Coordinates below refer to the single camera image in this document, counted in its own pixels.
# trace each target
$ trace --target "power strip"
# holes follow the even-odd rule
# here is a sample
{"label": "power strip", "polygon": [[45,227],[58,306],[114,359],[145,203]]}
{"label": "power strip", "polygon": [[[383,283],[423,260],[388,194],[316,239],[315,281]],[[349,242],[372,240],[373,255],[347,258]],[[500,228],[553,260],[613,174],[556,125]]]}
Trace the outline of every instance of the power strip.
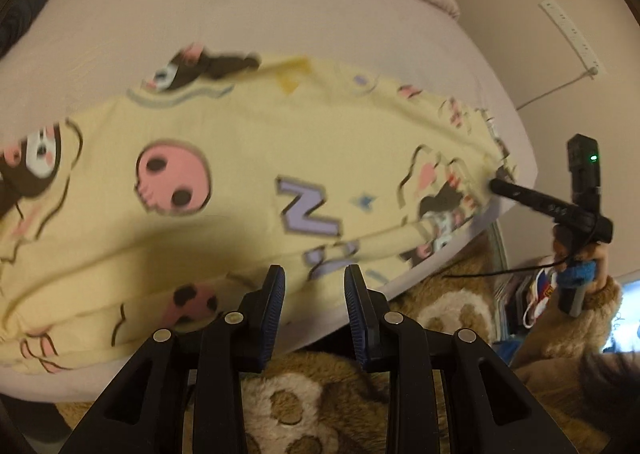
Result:
{"label": "power strip", "polygon": [[540,8],[546,12],[553,23],[560,29],[562,34],[564,34],[569,44],[571,44],[578,54],[578,57],[580,57],[584,67],[588,70],[591,68],[598,70],[597,73],[591,74],[592,78],[594,78],[594,75],[602,75],[607,72],[587,40],[580,33],[580,30],[576,28],[574,22],[568,17],[556,0],[544,0],[540,3]]}

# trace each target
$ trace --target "pink skull print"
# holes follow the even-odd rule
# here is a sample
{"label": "pink skull print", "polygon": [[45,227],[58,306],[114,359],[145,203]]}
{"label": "pink skull print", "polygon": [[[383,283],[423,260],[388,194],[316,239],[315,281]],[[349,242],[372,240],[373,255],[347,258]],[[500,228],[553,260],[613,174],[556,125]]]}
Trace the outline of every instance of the pink skull print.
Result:
{"label": "pink skull print", "polygon": [[136,173],[140,201],[162,215],[192,214],[211,196],[207,162],[188,144],[154,142],[138,157]]}

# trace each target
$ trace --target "brown fuzzy sleeve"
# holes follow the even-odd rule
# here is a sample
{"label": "brown fuzzy sleeve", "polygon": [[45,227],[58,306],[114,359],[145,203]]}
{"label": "brown fuzzy sleeve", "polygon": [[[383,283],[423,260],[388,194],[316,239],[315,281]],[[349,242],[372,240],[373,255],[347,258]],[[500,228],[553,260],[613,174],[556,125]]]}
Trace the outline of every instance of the brown fuzzy sleeve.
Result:
{"label": "brown fuzzy sleeve", "polygon": [[582,313],[573,318],[558,309],[558,292],[524,343],[516,353],[511,367],[517,369],[536,360],[559,357],[580,357],[584,352],[599,352],[611,332],[611,320],[620,308],[622,288],[611,277],[602,290],[587,294]]}

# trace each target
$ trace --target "mattress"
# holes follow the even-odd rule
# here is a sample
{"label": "mattress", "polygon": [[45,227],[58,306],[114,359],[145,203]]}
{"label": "mattress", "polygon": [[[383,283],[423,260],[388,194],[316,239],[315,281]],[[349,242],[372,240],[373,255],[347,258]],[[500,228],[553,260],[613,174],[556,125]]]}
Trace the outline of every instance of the mattress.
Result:
{"label": "mattress", "polygon": [[[0,61],[0,142],[120,94],[195,40],[219,52],[331,58],[489,109],[518,164],[518,182],[534,183],[532,148],[506,92],[452,16],[425,0],[50,0]],[[441,267],[509,207],[494,199],[439,253],[385,285],[385,295],[396,296]],[[284,327],[278,351],[346,322],[345,309],[336,308]],[[0,392],[25,400],[93,400],[125,361],[46,375],[0,368]]]}

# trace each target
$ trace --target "beige wall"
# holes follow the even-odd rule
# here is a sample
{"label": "beige wall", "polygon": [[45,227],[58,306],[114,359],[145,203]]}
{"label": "beige wall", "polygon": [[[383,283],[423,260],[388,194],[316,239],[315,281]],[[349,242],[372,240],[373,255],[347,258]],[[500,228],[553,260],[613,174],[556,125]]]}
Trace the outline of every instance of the beige wall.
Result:
{"label": "beige wall", "polygon": [[[516,105],[584,71],[564,37],[538,7],[543,0],[458,0],[460,24]],[[520,114],[540,169],[537,189],[568,199],[565,144],[576,132],[600,143],[603,212],[615,224],[611,270],[640,270],[640,27],[623,0],[556,0],[604,64]],[[500,221],[510,264],[548,252],[551,221],[515,208]]]}

